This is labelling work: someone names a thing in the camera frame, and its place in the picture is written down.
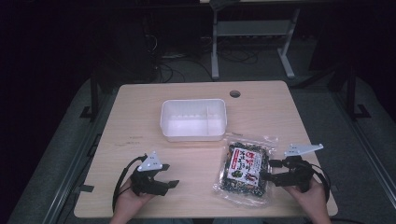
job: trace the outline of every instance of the hole in table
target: hole in table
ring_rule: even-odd
[[[240,91],[230,91],[230,95],[233,98],[238,98],[239,96],[241,96],[241,92]]]

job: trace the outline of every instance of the black wire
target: black wire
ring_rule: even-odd
[[[160,73],[160,83],[163,83],[163,70],[159,67],[158,72]]]
[[[114,188],[114,193],[113,193],[113,202],[112,202],[112,207],[113,207],[113,211],[116,207],[116,202],[117,199],[119,198],[119,191],[120,191],[120,187],[122,184],[122,181],[124,179],[124,177],[126,176],[126,174],[128,173],[129,168],[131,167],[132,164],[134,164],[134,162],[136,161],[144,161],[146,159],[147,155],[143,156],[143,157],[137,157],[135,159],[133,159],[131,162],[129,162],[129,164],[123,169],[119,181],[117,181],[116,187]]]
[[[247,50],[247,47],[241,42],[240,39],[237,39],[237,44],[239,44],[242,47],[242,50],[240,50],[240,52],[245,53],[247,56],[245,58],[238,58],[236,56],[233,56],[233,51],[231,51],[231,53],[229,54],[230,57],[232,58],[228,58],[224,55],[223,53],[223,49],[220,49],[218,52],[218,55],[226,61],[232,62],[232,63],[243,63],[243,64],[254,64],[257,63],[259,61],[259,56],[258,54],[260,53],[260,50],[257,52],[251,51],[249,52]],[[247,62],[248,60],[254,58],[253,62]]]
[[[160,63],[160,68],[161,68],[161,65],[167,67],[167,68],[169,69],[169,70],[167,70],[167,71],[171,71],[171,72],[172,72],[172,75],[173,75],[174,73],[180,74],[180,76],[183,78],[183,82],[186,82],[186,78],[184,77],[184,75],[183,75],[181,72],[177,71],[176,69],[174,69],[174,68],[172,68],[171,66],[166,65],[166,64],[164,64],[164,63]]]
[[[168,81],[170,81],[171,79],[172,79],[172,77],[173,77],[173,74],[174,74],[174,70],[171,68],[171,67],[169,67],[168,65],[166,65],[166,64],[163,64],[163,63],[160,63],[160,70],[161,70],[161,75],[163,74],[163,71],[162,71],[162,69],[161,69],[161,65],[162,66],[165,66],[165,67],[168,67],[169,68],[169,70],[168,71],[170,71],[171,72],[171,75],[169,76],[169,78],[168,79],[166,79],[164,82],[162,82],[161,81],[161,83],[167,83]]]
[[[329,188],[330,188],[330,187],[332,186],[332,181],[330,180],[330,177],[329,177],[329,175],[326,173],[326,171],[323,170],[321,167],[315,165],[315,164],[310,164],[310,165],[319,168],[319,169],[321,170],[321,172],[323,172],[324,176],[326,177],[327,183],[329,184]]]
[[[324,170],[322,168],[316,166],[315,164],[311,164],[311,163],[309,163],[309,165],[306,165],[306,164],[304,164],[302,162],[295,162],[295,164],[297,164],[299,166],[302,166],[302,167],[304,167],[306,169],[310,169],[310,170],[312,170],[312,172],[315,173],[315,175],[317,175],[317,177],[322,182],[323,187],[325,188],[326,202],[329,201],[331,182],[330,182],[330,178],[328,176],[326,178],[326,174],[325,174]],[[320,172],[316,171],[314,168],[312,168],[312,166],[318,167],[325,175],[323,175]]]
[[[203,68],[205,69],[205,71],[209,74],[210,79],[211,79],[212,81],[214,81],[214,80],[212,79],[212,74],[206,69],[206,67],[205,67],[203,64],[201,64],[201,63],[199,63],[199,62],[196,62],[195,60],[191,60],[191,59],[175,59],[175,60],[171,60],[171,61],[169,61],[169,62],[164,62],[163,64],[165,64],[165,63],[174,63],[174,62],[191,62],[191,63],[196,63],[196,64],[200,65],[201,67],[203,67]]]
[[[118,196],[120,196],[123,192],[125,192],[127,189],[124,189],[123,191],[121,191],[120,193],[119,193],[119,195]]]

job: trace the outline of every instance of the plastic tray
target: plastic tray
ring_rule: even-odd
[[[163,103],[161,128],[169,142],[219,141],[226,127],[223,100],[169,100]]]

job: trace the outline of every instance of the seaweed snack package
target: seaweed snack package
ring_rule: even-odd
[[[260,177],[271,173],[268,163],[276,150],[277,138],[227,134],[224,156],[215,192],[237,204],[264,207],[270,203],[271,185]]]

